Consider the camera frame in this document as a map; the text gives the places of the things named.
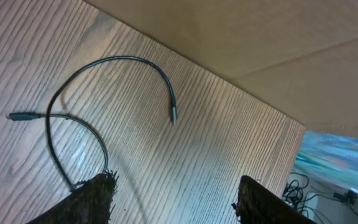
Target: wood grain surface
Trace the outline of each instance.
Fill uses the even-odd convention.
[[[279,195],[305,128],[191,61],[78,0],[0,0],[0,223],[25,223],[69,194],[46,147],[44,112],[78,68],[111,55],[151,60],[170,77],[178,122],[159,74],[139,62],[98,65],[78,77],[54,112],[78,115],[102,135],[118,170],[111,223],[237,223],[230,204],[250,175]],[[84,128],[52,120],[71,179],[101,171]]]

